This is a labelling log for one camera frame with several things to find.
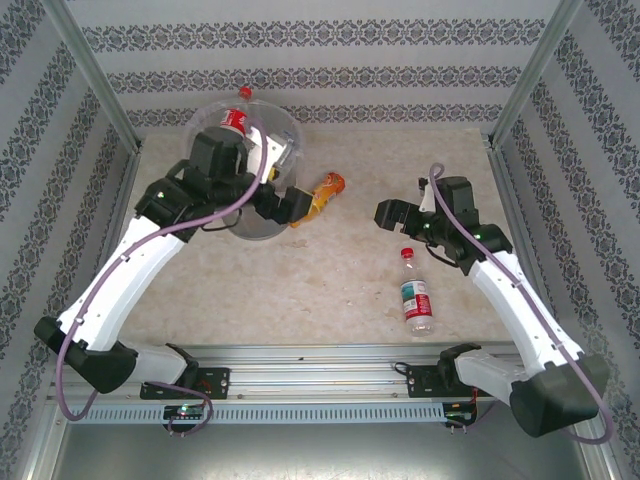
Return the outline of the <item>orange juice bottle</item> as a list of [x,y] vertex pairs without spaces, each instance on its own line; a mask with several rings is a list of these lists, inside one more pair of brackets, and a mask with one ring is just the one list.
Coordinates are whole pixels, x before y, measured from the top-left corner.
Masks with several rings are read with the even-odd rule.
[[313,220],[319,215],[327,204],[340,194],[346,187],[345,179],[338,173],[329,172],[312,191],[312,202],[308,213],[298,220],[290,224],[292,228],[297,228],[300,225]]

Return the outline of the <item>clear bottle red cola label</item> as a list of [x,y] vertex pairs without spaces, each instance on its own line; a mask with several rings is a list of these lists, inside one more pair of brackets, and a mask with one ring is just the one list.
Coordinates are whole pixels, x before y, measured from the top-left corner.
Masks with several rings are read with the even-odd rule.
[[224,109],[220,126],[237,133],[242,138],[247,134],[249,102],[252,98],[252,90],[248,86],[242,86],[238,91],[238,99],[229,102]]

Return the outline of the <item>red-cap bottle white red label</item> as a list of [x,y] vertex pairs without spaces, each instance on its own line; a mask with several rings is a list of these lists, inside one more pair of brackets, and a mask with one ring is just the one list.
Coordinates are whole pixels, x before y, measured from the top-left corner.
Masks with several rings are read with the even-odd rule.
[[414,337],[426,337],[433,333],[433,308],[425,276],[410,247],[400,251],[402,275],[400,294],[405,324]]

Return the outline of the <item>grey waste bin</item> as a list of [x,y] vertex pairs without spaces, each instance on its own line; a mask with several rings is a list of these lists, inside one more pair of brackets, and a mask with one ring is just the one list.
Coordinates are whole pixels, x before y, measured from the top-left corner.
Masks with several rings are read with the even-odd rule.
[[[270,181],[262,183],[263,186],[268,184],[274,187]],[[267,220],[258,214],[257,208],[250,204],[245,204],[241,213],[233,213],[223,219],[226,226],[230,228],[231,233],[245,240],[266,240],[273,238],[282,233],[286,227],[276,223],[274,220]]]

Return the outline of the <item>right circuit board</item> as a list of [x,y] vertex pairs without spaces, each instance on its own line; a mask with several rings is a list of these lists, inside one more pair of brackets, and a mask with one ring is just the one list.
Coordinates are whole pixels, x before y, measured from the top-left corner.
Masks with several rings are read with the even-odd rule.
[[454,428],[468,427],[478,416],[478,406],[475,402],[444,403],[443,411],[446,425]]

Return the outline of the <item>circuit board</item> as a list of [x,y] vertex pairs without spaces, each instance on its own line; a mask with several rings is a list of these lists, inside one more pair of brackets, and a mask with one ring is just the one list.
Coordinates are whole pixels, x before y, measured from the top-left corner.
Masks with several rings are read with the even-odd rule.
[[204,407],[196,404],[169,405],[164,408],[164,420],[199,421],[204,416]]
[[468,427],[478,416],[478,406],[475,402],[444,403],[443,411],[446,425],[454,428]]

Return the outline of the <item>left circuit board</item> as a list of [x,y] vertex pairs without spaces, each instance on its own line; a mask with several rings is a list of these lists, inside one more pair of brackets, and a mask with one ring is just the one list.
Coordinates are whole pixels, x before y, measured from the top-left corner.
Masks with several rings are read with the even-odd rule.
[[204,407],[196,404],[169,405],[164,408],[164,420],[199,421],[204,416]]

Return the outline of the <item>grey metal panel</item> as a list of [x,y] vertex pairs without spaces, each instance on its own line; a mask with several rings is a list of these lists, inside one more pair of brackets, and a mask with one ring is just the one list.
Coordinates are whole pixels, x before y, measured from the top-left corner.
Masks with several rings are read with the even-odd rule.
[[533,440],[499,414],[469,433],[436,424],[55,424],[28,480],[623,480],[603,452]]

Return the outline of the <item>aluminium side rail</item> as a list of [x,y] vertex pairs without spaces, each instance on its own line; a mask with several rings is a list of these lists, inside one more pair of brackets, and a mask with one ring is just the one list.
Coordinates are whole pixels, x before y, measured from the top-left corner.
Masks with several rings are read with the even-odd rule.
[[132,153],[129,156],[128,164],[120,178],[118,194],[114,199],[114,203],[110,210],[110,218],[107,229],[101,237],[99,256],[94,264],[94,271],[91,279],[83,288],[83,292],[79,294],[78,299],[82,300],[85,291],[89,289],[93,280],[97,277],[101,268],[107,263],[113,252],[116,250],[120,241],[123,224],[126,222],[127,208],[129,199],[133,190],[135,178],[137,175],[141,151]]
[[[499,259],[522,283],[523,288],[532,297],[544,319],[550,324],[552,332],[561,342],[569,341],[568,335],[561,331],[548,308],[548,297],[544,293],[541,276],[533,265],[533,249],[501,153],[491,148],[487,149],[486,153],[513,244],[512,257],[508,259],[504,254],[501,254]],[[562,354],[556,349],[557,342],[549,337],[534,312],[526,311],[523,317],[513,318],[521,307],[528,307],[528,303],[522,299],[518,290],[498,285],[489,298],[491,304],[497,308],[508,333],[512,336],[529,374],[540,372],[551,364],[560,366],[566,363]]]

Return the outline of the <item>aluminium frame post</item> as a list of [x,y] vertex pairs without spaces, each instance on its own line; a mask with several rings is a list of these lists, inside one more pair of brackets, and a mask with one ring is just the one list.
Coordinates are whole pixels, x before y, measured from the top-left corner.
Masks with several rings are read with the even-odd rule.
[[129,153],[139,151],[141,140],[102,70],[88,40],[66,0],[40,0],[43,8],[72,54],[84,78],[104,108]]
[[584,0],[559,0],[494,128],[487,136],[488,146],[491,149],[495,149],[504,142],[553,56],[555,49],[583,3]]

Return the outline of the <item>aluminium front rail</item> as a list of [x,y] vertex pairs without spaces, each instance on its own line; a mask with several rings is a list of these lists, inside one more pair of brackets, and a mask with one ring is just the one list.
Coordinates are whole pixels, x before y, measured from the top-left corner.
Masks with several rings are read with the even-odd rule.
[[186,345],[201,367],[228,368],[230,403],[407,401],[397,362],[434,365],[456,343]]

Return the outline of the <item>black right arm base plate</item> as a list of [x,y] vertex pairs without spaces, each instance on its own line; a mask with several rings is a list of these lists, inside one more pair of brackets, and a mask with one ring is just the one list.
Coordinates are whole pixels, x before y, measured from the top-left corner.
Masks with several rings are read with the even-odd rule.
[[477,387],[461,383],[456,376],[445,379],[436,365],[397,362],[394,370],[405,378],[410,398],[472,398],[474,393],[480,398],[491,397]]

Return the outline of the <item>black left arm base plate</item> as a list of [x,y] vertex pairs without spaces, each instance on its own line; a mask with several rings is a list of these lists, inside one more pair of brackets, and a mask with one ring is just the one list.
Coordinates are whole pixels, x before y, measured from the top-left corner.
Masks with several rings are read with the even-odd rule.
[[143,383],[139,396],[142,400],[199,399],[199,396],[194,394],[199,392],[211,400],[225,400],[229,385],[230,370],[228,368],[200,367],[195,373],[193,382],[187,386],[190,393]]

